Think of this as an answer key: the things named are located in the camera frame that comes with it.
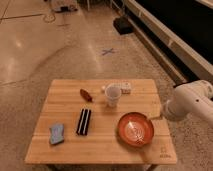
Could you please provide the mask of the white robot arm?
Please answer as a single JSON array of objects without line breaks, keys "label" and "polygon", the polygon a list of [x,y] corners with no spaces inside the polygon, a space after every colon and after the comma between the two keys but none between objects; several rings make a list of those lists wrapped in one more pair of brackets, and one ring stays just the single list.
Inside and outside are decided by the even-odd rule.
[{"label": "white robot arm", "polygon": [[197,80],[177,86],[162,105],[161,114],[170,121],[181,121],[189,113],[213,127],[213,84]]}]

